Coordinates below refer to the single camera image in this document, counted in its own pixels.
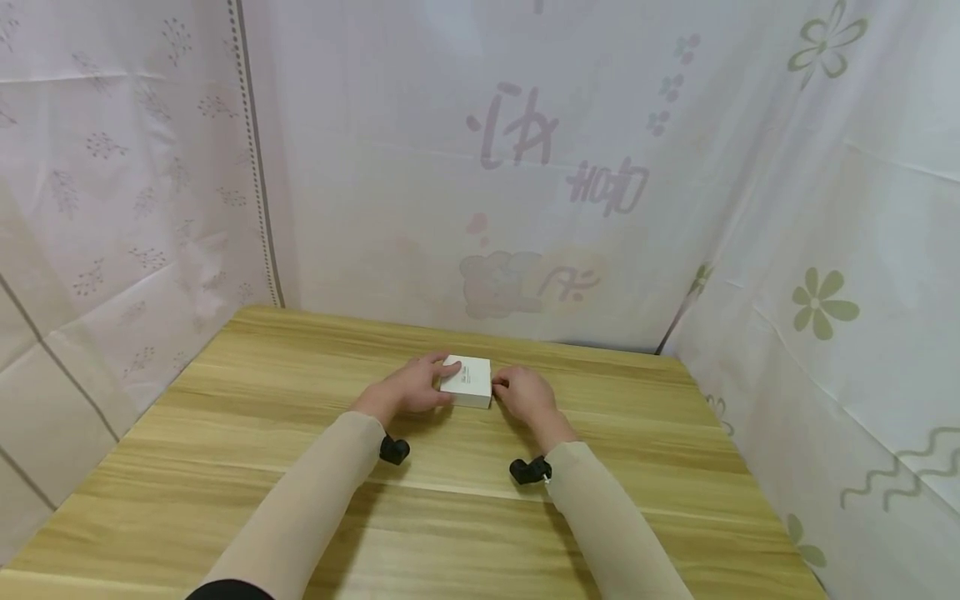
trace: wooden tabletop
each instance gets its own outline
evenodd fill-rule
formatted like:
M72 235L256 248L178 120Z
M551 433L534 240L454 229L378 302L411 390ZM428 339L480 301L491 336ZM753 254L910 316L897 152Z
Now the wooden tabletop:
M184 597L364 387L435 348L543 373L696 598L824 597L678 361L252 307L0 571L0 598ZM537 452L499 405L390 433L410 457L353 497L306 598L599 597L543 486L512 483Z

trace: cartoon bear print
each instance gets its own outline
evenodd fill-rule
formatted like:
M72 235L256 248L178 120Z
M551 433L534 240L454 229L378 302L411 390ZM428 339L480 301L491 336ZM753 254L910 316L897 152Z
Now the cartoon bear print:
M497 251L460 261L467 315L473 319L503 319L515 312L540 312L540 299L523 295L523 279L540 259L536 252Z

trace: white backdrop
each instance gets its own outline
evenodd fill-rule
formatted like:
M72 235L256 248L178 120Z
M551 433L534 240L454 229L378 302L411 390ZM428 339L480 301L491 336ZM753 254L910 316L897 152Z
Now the white backdrop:
M232 10L0 3L0 564L277 296Z
M960 588L960 6L920 6L849 3L667 345L835 598Z
M238 8L0 3L0 563L285 301L666 338L834 597L960 586L960 7Z

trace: beige sleeve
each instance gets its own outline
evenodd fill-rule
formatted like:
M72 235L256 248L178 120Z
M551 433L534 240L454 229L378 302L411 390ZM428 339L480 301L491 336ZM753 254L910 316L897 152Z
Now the beige sleeve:
M692 600L640 510L586 444L560 444L546 460L550 497L604 598Z
M373 417L340 416L294 463L204 578L238 579L300 600L383 441Z

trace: small white box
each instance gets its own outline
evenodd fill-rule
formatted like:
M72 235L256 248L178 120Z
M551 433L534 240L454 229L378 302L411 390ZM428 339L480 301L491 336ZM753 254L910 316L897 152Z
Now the small white box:
M493 389L490 378L490 360L472 356L450 354L445 365L460 361L460 370L440 382L441 392L453 394L453 403L457 406L490 408Z

